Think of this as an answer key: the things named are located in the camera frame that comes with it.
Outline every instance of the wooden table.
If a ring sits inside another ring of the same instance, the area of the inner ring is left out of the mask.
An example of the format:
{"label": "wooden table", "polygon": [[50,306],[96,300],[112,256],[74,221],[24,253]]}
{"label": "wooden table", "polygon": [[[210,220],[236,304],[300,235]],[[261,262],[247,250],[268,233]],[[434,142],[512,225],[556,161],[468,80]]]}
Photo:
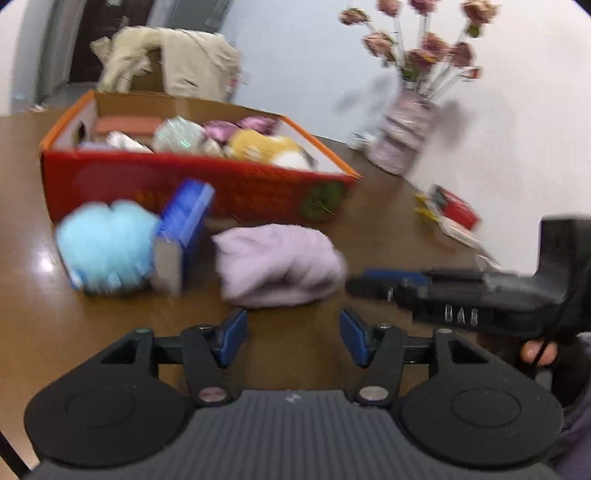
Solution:
{"label": "wooden table", "polygon": [[[22,418],[29,399],[129,330],[145,326],[176,335],[196,323],[219,323],[232,310],[219,298],[213,248],[204,249],[197,284],[174,299],[149,292],[126,298],[86,297],[72,290],[47,216],[37,145],[60,112],[0,119],[0,429],[29,465],[36,458]],[[365,267],[420,269],[473,266],[473,252],[444,237],[414,212],[413,188],[336,142],[328,145],[365,179],[336,220],[320,226],[345,255],[351,272]],[[408,313],[347,298],[344,291],[308,306],[254,311],[249,339],[226,371],[231,386],[263,389],[350,388],[359,379],[339,339],[339,311],[352,306],[369,323],[393,323],[413,335]],[[425,378],[409,367],[402,390]],[[182,370],[163,368],[182,389]],[[0,465],[0,479],[13,476]]]}

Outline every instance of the red cardboard box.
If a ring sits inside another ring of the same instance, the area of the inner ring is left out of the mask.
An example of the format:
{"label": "red cardboard box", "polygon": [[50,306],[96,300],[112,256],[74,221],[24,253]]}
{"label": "red cardboard box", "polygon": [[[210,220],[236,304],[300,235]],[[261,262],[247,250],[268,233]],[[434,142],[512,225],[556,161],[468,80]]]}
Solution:
{"label": "red cardboard box", "polygon": [[[238,122],[251,115],[277,118],[286,135],[311,155],[317,171],[287,170],[250,161],[125,151],[80,151],[76,144],[104,115],[182,116],[203,124]],[[155,213],[185,179],[216,190],[212,215],[256,222],[309,222],[333,217],[361,176],[317,138],[287,117],[228,103],[160,93],[89,92],[55,124],[41,143],[47,209],[59,222],[86,202],[134,200]]]}

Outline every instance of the white wall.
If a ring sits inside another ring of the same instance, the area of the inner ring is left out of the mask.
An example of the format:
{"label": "white wall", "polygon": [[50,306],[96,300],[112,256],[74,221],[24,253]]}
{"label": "white wall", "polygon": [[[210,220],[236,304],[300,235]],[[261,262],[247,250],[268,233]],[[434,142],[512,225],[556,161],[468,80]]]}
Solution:
{"label": "white wall", "polygon": [[0,116],[11,111],[14,58],[29,0],[12,0],[0,11]]}
{"label": "white wall", "polygon": [[[591,18],[571,0],[502,3],[495,24],[472,41],[483,78],[439,102],[442,121],[408,178],[466,199],[483,219],[478,233],[491,255],[533,271],[542,215],[591,214]],[[357,3],[389,28],[373,4]],[[464,22],[459,4],[442,0],[431,20],[450,42]],[[234,0],[222,27],[250,76],[235,101],[341,141],[379,122],[398,82],[361,46],[363,27],[337,23],[345,2],[275,5]],[[402,28],[406,47],[415,45],[418,17],[408,5]]]}

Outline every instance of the yellow yarn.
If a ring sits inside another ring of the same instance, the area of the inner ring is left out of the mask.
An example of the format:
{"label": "yellow yarn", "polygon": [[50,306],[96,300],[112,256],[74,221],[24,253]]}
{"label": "yellow yarn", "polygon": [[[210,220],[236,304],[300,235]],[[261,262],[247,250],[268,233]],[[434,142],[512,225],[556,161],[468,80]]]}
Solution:
{"label": "yellow yarn", "polygon": [[237,160],[270,163],[278,154],[300,151],[289,137],[267,137],[251,129],[238,130],[228,142],[228,156]]}

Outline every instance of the flower vase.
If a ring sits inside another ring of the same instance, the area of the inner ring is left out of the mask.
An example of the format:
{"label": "flower vase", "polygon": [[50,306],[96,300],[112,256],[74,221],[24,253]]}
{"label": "flower vase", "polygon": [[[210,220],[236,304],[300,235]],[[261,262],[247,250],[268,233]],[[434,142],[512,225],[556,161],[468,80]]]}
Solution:
{"label": "flower vase", "polygon": [[367,157],[377,167],[404,175],[427,142],[437,117],[437,105],[412,88],[403,88],[380,127],[381,135],[369,146]]}

